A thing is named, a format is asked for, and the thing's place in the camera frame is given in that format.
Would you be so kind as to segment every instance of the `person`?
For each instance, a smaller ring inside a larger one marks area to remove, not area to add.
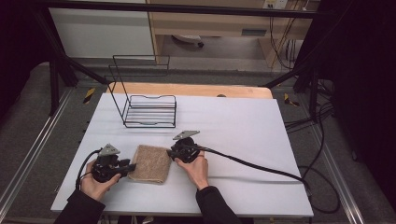
[[[210,186],[207,180],[208,162],[205,153],[201,151],[191,163],[184,163],[178,158],[175,162],[188,175],[196,186],[195,195],[205,224],[241,224],[241,220],[227,205],[219,190]],[[68,198],[68,203],[54,224],[96,224],[105,209],[100,203],[105,193],[117,184],[120,175],[115,175],[106,183],[97,182],[90,171],[94,161],[87,164],[86,175],[81,180],[81,190],[76,189]]]

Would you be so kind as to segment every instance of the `tan sponge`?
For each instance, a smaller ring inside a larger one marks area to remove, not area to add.
[[[128,174],[129,178],[148,183],[163,183],[168,177],[172,160],[165,147],[140,145],[132,159],[136,169]]]

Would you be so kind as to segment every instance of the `gray floor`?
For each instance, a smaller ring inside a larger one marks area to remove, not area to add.
[[[165,39],[164,53],[171,55],[171,72],[167,77],[135,77],[134,81],[200,83],[257,86],[279,76],[281,70],[265,66],[263,55],[254,39],[204,37],[202,49],[194,45],[180,43],[171,37]],[[95,68],[101,75],[106,69]],[[100,93],[106,87],[92,82],[81,75],[78,87],[71,91],[70,99],[51,132],[35,164],[21,186],[13,204],[7,210],[7,222],[30,218],[37,223],[50,223],[57,217],[50,211],[55,189],[62,184],[67,168],[78,149],[78,141],[83,138]],[[302,106],[284,103],[284,93],[292,101],[306,99],[304,94],[294,94],[291,89],[293,78],[273,89],[285,121],[306,118]],[[50,111],[49,69],[38,66],[31,75],[21,99],[9,110],[0,124],[2,159],[0,162],[0,192],[7,190],[8,183],[17,172],[25,155],[44,126]],[[96,87],[91,101],[82,103],[87,90]],[[353,198],[359,207],[364,223],[396,223],[394,211],[378,188],[366,166],[351,159],[351,151],[343,136],[337,118],[328,117],[325,122],[325,141],[342,171]],[[290,143],[299,165],[307,165],[318,151],[318,141],[314,130],[307,128],[290,134]],[[325,160],[320,158],[315,165],[329,177]],[[332,209],[335,198],[332,190],[321,178],[314,174],[307,177],[313,190],[313,204],[320,208]],[[315,211],[314,223],[350,223],[344,207],[335,214]],[[305,223],[307,219],[258,218],[256,223]]]

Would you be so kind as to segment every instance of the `white table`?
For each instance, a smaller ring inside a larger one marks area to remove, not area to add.
[[[115,95],[124,102],[125,94]],[[184,130],[201,131],[193,137],[201,146],[300,176],[276,100],[177,95],[175,129],[128,129],[111,94],[104,93],[51,210],[64,209],[78,170],[92,151],[110,143],[121,151],[121,160],[131,159],[138,145],[170,147],[175,143],[172,138]],[[219,188],[238,216],[313,216],[302,183],[215,154],[205,156],[209,183]],[[102,202],[109,214],[200,216],[195,191],[184,171],[173,162],[164,184],[137,183],[124,177]]]

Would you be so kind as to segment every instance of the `human hand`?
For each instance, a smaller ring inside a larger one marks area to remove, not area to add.
[[[117,184],[121,175],[114,175],[109,181],[105,183],[100,183],[96,181],[92,176],[92,167],[95,161],[91,161],[87,164],[87,169],[85,171],[84,177],[81,179],[81,191],[96,201],[100,201],[105,193],[110,190],[110,188]]]
[[[184,163],[179,158],[175,158],[175,162],[186,171],[190,181],[198,188],[198,190],[209,186],[209,183],[207,182],[207,171],[209,165],[207,163],[207,159],[205,159],[205,153],[203,151],[200,151],[198,157],[191,163]]]

